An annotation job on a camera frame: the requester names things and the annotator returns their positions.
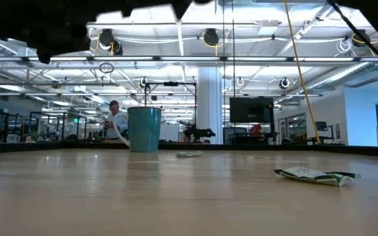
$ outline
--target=person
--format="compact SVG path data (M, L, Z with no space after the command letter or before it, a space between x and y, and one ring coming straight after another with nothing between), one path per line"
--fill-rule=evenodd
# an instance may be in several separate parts
M106 130L106 138L111 140L117 140L119 136L114 128L114 117L116 114L120 113L118 117L116 117L116 127L118 131L125 135L128 130L128 115L125 112L119 112L119 102L113 100L109 104L109 110L111 113L108 116L108 119L104 123L103 129Z

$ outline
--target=white column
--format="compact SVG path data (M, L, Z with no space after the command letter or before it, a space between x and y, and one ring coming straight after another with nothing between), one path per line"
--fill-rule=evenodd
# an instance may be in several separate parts
M199 68L196 126L210 128L215 137L211 144L222 144L222 95L220 68Z

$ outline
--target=table surface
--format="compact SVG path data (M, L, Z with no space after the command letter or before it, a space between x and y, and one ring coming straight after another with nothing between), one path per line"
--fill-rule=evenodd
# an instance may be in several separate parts
M0 235L378 235L378 157L315 151L0 154ZM275 168L346 171L344 187Z

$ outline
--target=ceiling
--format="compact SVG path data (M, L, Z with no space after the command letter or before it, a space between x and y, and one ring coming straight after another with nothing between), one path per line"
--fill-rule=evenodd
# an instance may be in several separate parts
M371 52L366 47L352 47L349 44L351 29L340 20L340 16L322 1L305 1L307 4L291 4L289 16L293 24L293 33L297 36L297 52L300 57L369 57ZM351 22L360 29L365 29L374 44L378 47L378 34L368 21L357 10L342 9ZM140 93L140 80L146 78L151 82L180 81L195 83L198 79L198 68L207 66L219 69L222 78L227 79L227 89L232 89L233 75L243 80L243 85L236 84L236 92L240 94L294 94L301 93L299 88L299 71L295 62L290 63L244 63L244 62L199 62L181 61L181 56L268 56L293 57L294 51L290 44L290 30L285 7L280 3L269 4L235 4L234 11L227 6L216 6L215 2L207 5L192 4L180 22L177 22L170 6L138 9L129 18L123 18L120 12L102 14L96 22L89 23L89 36L92 50L75 52L63 56L111 56L107 50L98 46L98 36L102 29L113 29L114 37L123 47L126 56L176 56L174 61L154 62L135 58L128 61L111 62L115 70L102 73L100 64L88 62L86 58L78 61L51 62L49 65L31 62L8 62L0 51L0 83L27 83L27 92L41 93L34 96L47 104L47 101L64 101L67 106L107 108L106 102L119 100L124 106L134 106L144 100L143 96L131 96ZM203 42L206 28L215 28L220 38L221 47L208 47ZM15 40L0 41L4 49L14 51L17 56L35 56L33 49ZM307 85L317 82L337 68L353 66L359 62L322 63L301 62L301 71ZM281 90L278 83L284 77L291 81L287 90ZM69 83L71 86L52 88L48 83ZM114 96L97 96L86 101L82 96L45 96L44 93L66 94L81 92L89 94L124 93ZM183 86L158 86L155 92L185 93L184 96L159 96L153 104L194 103L194 97ZM311 93L324 94L324 90ZM180 108L170 112L179 113L175 119L191 119L190 106L170 106Z

